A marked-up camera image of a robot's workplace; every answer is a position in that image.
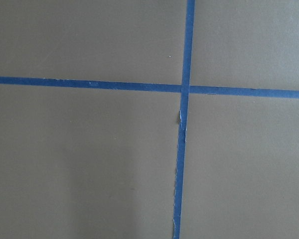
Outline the blue tape line crosswise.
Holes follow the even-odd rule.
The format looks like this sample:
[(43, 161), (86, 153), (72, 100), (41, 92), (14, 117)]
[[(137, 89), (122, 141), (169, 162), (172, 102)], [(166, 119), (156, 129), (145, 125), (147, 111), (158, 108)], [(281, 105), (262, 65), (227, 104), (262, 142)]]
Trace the blue tape line crosswise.
[[(0, 76), (0, 84), (126, 90), (126, 91), (168, 92), (168, 93), (181, 92), (181, 85), (171, 85), (171, 84), (126, 83), (126, 82), (1, 77), (1, 76)], [(248, 97), (299, 99), (299, 91), (277, 90), (277, 89), (250, 89), (250, 88), (191, 85), (189, 86), (189, 93), (207, 94), (207, 95), (232, 95), (232, 96), (248, 96)]]

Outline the blue tape line lengthwise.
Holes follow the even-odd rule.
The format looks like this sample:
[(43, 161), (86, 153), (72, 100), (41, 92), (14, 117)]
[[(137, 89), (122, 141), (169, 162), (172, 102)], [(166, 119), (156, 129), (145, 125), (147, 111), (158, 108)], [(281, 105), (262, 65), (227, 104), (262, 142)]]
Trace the blue tape line lengthwise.
[(185, 35), (183, 48), (183, 67), (179, 106), (179, 128), (177, 139), (177, 159), (174, 184), (174, 208), (173, 208), (173, 239), (180, 238), (183, 177), (185, 165), (186, 131), (188, 116), (188, 101), (190, 92), (191, 55), (193, 41), (195, 1), (186, 3)]

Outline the brown paper table cover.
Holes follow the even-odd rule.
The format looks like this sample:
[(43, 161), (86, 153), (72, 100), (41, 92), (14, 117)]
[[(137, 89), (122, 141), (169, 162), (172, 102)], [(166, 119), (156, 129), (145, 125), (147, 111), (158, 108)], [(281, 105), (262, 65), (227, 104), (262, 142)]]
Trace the brown paper table cover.
[[(0, 0), (0, 76), (181, 85), (187, 0)], [(190, 86), (299, 91), (299, 0), (195, 0)], [(180, 93), (0, 84), (0, 239), (172, 239)], [(179, 239), (299, 239), (299, 99), (189, 94)]]

